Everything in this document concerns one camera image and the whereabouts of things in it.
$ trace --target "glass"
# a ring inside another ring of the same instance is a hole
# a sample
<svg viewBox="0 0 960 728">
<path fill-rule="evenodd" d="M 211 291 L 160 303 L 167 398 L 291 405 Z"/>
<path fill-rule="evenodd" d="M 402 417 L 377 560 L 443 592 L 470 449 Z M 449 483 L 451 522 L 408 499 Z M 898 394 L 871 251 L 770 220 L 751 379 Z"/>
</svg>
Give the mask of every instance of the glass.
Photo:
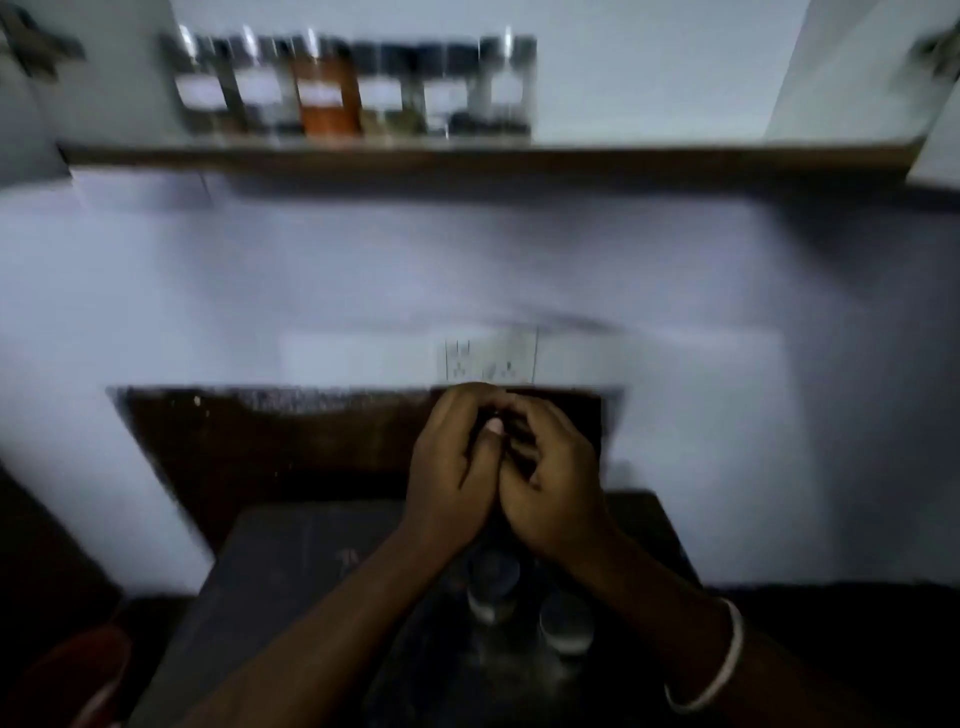
<svg viewBox="0 0 960 728">
<path fill-rule="evenodd" d="M 352 48 L 360 90 L 360 128 L 367 136 L 423 132 L 423 85 L 414 73 L 414 51 L 390 43 L 358 42 Z"/>
<path fill-rule="evenodd" d="M 173 69 L 187 130 L 193 134 L 244 132 L 247 122 L 227 42 L 196 36 L 182 25 L 178 36 L 164 36 L 161 42 Z"/>
<path fill-rule="evenodd" d="M 444 137 L 473 133 L 468 100 L 476 93 L 480 75 L 476 43 L 425 43 L 417 49 L 417 72 L 427 133 Z"/>
<path fill-rule="evenodd" d="M 471 99 L 477 116 L 495 133 L 529 134 L 537 89 L 537 39 L 503 36 L 480 39 L 480 83 Z"/>
<path fill-rule="evenodd" d="M 251 132 L 303 134 L 290 38 L 257 36 L 249 27 L 230 38 L 237 89 Z"/>
<path fill-rule="evenodd" d="M 300 119 L 309 136 L 358 136 L 360 89 L 349 47 L 313 29 L 293 39 Z"/>
</svg>

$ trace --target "wall shelf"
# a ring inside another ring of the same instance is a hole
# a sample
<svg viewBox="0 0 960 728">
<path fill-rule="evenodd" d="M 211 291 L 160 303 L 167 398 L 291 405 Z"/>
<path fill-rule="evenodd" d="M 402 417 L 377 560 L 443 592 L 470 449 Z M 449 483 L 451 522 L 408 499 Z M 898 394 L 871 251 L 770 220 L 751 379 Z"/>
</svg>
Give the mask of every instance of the wall shelf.
<svg viewBox="0 0 960 728">
<path fill-rule="evenodd" d="M 187 144 L 60 145 L 71 166 L 144 167 L 237 173 L 323 172 L 404 176 L 418 173 L 635 175 L 668 180 L 868 174 L 903 177 L 921 143 L 889 146 L 560 147 L 520 142 L 407 143 L 305 140 L 191 141 Z"/>
</svg>

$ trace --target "wrist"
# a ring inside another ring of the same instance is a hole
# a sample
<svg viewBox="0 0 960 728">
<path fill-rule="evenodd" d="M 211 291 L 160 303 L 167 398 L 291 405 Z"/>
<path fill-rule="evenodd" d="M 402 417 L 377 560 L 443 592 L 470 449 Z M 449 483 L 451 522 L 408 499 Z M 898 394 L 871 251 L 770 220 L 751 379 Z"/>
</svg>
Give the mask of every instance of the wrist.
<svg viewBox="0 0 960 728">
<path fill-rule="evenodd" d="M 629 548 L 629 539 L 613 522 L 596 529 L 574 553 L 561 562 L 561 566 L 576 581 L 588 589 L 599 586 L 607 567 L 622 559 L 624 549 Z"/>
<path fill-rule="evenodd" d="M 423 528 L 406 519 L 400 522 L 391 538 L 394 547 L 434 571 L 442 570 L 461 550 L 460 546 L 444 538 L 437 529 Z"/>
</svg>

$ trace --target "wall socket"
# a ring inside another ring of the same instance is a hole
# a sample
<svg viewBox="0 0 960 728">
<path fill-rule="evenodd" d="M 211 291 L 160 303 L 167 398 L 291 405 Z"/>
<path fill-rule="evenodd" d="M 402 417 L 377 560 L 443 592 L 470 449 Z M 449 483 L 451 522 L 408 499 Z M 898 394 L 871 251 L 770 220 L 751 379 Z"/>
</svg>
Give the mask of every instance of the wall socket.
<svg viewBox="0 0 960 728">
<path fill-rule="evenodd" d="M 438 354 L 441 381 L 459 384 L 532 384 L 537 369 L 536 330 L 506 329 L 483 336 L 447 338 Z"/>
</svg>

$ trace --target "white bangle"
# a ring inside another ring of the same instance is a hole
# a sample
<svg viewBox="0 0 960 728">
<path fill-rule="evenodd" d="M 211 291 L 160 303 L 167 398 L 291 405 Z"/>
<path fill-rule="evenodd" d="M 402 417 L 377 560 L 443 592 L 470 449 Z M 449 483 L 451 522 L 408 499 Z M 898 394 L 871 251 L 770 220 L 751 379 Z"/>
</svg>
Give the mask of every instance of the white bangle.
<svg viewBox="0 0 960 728">
<path fill-rule="evenodd" d="M 721 599 L 721 601 L 730 609 L 730 619 L 733 622 L 733 637 L 730 640 L 730 649 L 727 650 L 727 659 L 723 661 L 723 665 L 720 666 L 720 671 L 717 672 L 717 676 L 713 678 L 713 682 L 707 685 L 707 689 L 701 692 L 699 697 L 686 705 L 675 703 L 673 698 L 670 697 L 670 689 L 665 685 L 663 686 L 666 691 L 667 705 L 679 716 L 689 716 L 691 713 L 699 713 L 712 703 L 717 694 L 730 682 L 730 679 L 733 677 L 733 671 L 736 669 L 736 664 L 740 662 L 740 655 L 743 654 L 743 617 L 740 616 L 740 610 L 736 608 L 733 602 L 727 599 Z"/>
</svg>

